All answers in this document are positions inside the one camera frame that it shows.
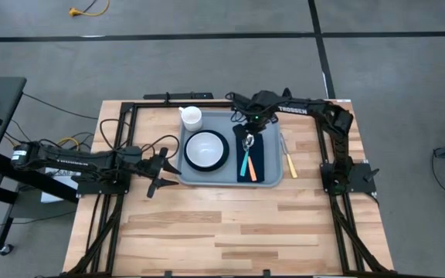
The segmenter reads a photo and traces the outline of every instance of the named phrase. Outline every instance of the wooden table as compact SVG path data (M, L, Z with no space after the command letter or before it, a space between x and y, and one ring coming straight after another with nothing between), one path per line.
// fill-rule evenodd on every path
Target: wooden table
M338 104L352 112L349 101ZM119 100L104 101L99 122L118 118L120 105ZM135 145L151 143L165 134L178 136L177 108L141 108L138 113ZM278 117L297 179L291 178L284 156L284 177L274 188L176 185L161 188L153 199L148 199L150 180L133 178L131 190L124 198L113 274L162 275L165 270L172 270L175 275L260 275L265 269L283 275L341 273L331 209L318 169L321 154L314 119L290 114ZM116 128L117 123L104 123L104 132L111 142ZM356 121L349 138L353 159L365 159ZM168 147L171 153L175 142L167 139L158 146ZM108 150L98 128L92 148ZM161 176L176 179L166 172ZM377 204L365 194L350 196L358 235L379 262L392 269ZM95 199L95 195L80 199L65 271L85 253ZM354 269L351 243L345 238L350 267ZM107 247L108 240L103 245L99 270L105 268Z

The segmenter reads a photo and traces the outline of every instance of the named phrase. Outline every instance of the table leg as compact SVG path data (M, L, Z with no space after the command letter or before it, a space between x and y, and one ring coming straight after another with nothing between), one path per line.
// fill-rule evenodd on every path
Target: table leg
M5 247L6 237L8 237L9 229L12 227L13 218L10 216L12 213L12 206L8 208L6 212L4 224L0 227L0 252Z
M17 171L10 162L9 158L0 154L0 173L5 177L31 185L69 202L78 203L75 189L37 171Z

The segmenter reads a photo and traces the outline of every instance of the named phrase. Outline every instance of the white mug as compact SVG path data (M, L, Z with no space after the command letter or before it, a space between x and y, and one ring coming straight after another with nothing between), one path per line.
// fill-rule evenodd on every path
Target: white mug
M197 107L179 107L182 121L188 131L197 131L202 128L202 111Z

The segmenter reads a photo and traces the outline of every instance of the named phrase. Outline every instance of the gray floor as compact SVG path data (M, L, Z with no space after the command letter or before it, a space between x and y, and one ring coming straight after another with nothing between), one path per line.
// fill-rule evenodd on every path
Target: gray floor
M0 36L312 30L305 0L116 0L99 18L66 14L88 3L0 0ZM324 32L445 31L445 1L317 0L317 7ZM381 168L375 180L396 269L445 276L445 192L430 172L432 150L445 144L445 38L325 45L337 98L353 100L368 158ZM92 116L104 99L165 91L221 97L288 86L297 97L325 97L313 39L0 43L0 76L25 76L26 93ZM15 119L32 139L96 126L28 98ZM10 132L19 136L14 126ZM3 141L0 152L10 150ZM445 160L436 169L445 184ZM0 221L4 213L0 204ZM14 225L8 241L17 249L0 257L0 276L56 275L72 224L69 215Z

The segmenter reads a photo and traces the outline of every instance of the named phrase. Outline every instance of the black napkin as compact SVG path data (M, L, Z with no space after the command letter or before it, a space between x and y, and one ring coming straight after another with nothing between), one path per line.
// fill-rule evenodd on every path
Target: black napkin
M239 175L241 170L241 164L243 163L243 158L245 157L245 151L243 150L243 144L241 140L236 139L236 174L238 175L238 182L262 182L264 181L264 156L263 156L263 139L262 134L257 134L253 138L253 146L249 150L248 156L252 158L253 169L255 170L256 181L252 181L250 177L250 169L248 164L246 165L245 176Z

